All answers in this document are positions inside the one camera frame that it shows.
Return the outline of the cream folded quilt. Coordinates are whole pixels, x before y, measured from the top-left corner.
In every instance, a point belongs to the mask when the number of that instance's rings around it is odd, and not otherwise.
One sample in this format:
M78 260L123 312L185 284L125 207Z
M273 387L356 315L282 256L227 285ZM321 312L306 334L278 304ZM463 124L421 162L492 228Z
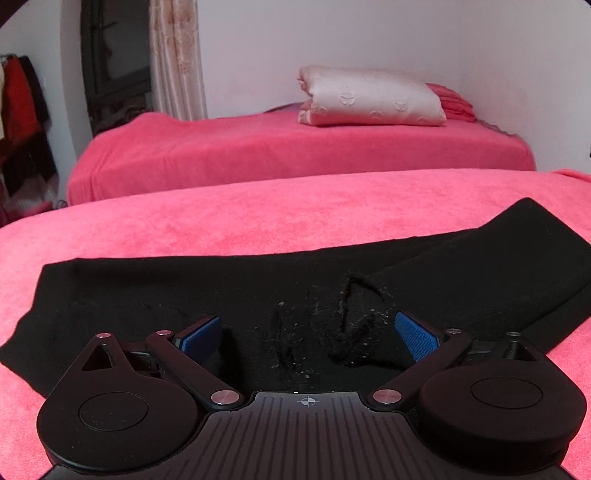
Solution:
M425 83L384 70L304 66L298 83L308 95L301 124L442 126L440 97Z

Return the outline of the pink floral curtain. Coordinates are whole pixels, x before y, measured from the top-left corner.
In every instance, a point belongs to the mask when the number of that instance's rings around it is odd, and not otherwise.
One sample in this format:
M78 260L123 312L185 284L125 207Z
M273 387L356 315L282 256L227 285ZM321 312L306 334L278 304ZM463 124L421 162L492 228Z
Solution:
M207 118L197 3L149 3L150 80L154 109L178 120Z

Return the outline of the far pink bed cover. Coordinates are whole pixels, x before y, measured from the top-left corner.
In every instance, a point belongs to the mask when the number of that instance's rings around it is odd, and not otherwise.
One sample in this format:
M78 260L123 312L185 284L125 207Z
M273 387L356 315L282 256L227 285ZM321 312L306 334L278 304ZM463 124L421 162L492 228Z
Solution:
M70 205L202 186L419 169L535 170L517 135L481 123L312 127L293 109L180 121L144 113L96 136L67 185Z

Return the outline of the hanging red clothes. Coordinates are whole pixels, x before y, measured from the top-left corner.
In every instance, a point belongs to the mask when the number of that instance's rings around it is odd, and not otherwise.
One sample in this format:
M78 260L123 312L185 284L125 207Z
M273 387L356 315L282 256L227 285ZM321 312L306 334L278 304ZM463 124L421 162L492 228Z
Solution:
M26 56L1 57L1 224L51 209L57 169L50 115Z

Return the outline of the dark window frame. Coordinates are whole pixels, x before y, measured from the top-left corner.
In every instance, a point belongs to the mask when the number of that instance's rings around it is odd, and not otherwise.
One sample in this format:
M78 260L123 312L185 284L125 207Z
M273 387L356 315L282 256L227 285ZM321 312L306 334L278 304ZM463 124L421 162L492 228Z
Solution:
M153 109L149 3L81 3L81 55L87 111L94 136Z

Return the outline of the near pink bed cover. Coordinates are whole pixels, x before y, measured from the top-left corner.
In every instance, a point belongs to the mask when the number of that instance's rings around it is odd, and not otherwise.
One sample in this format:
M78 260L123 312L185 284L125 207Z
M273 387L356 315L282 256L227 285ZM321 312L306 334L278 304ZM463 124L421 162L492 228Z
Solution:
M394 171L301 177L86 203L1 231L1 336L43 266L74 258L283 253L475 228L529 197L583 237L590 179L574 171Z

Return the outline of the folded pink blanket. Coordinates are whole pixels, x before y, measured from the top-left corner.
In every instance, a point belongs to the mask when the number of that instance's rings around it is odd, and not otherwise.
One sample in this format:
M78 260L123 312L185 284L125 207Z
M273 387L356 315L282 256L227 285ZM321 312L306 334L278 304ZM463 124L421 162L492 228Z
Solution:
M444 113L449 120L470 123L477 121L473 105L459 93L439 84L427 83L427 86L439 96Z

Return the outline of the pink bed cover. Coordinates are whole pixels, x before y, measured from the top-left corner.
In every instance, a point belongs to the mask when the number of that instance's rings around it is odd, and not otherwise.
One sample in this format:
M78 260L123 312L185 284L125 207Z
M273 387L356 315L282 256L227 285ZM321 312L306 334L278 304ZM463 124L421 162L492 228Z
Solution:
M301 177L86 203L1 231L1 336L43 266L74 258L283 253L475 228L529 197L583 237L590 179L574 171L394 171Z
M202 186L419 169L535 170L517 135L481 123L312 127L293 109L180 121L144 113L96 136L67 185L70 205Z

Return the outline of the black pants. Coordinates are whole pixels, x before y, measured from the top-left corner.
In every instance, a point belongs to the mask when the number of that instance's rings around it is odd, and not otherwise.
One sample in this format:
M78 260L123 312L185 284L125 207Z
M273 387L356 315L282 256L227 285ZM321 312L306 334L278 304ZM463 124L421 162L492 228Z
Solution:
M96 333L140 342L214 315L208 366L245 393L368 390L414 363L398 311L480 340L523 332L550 350L589 317L590 245L523 199L479 228L429 237L50 264L1 361L47 395Z

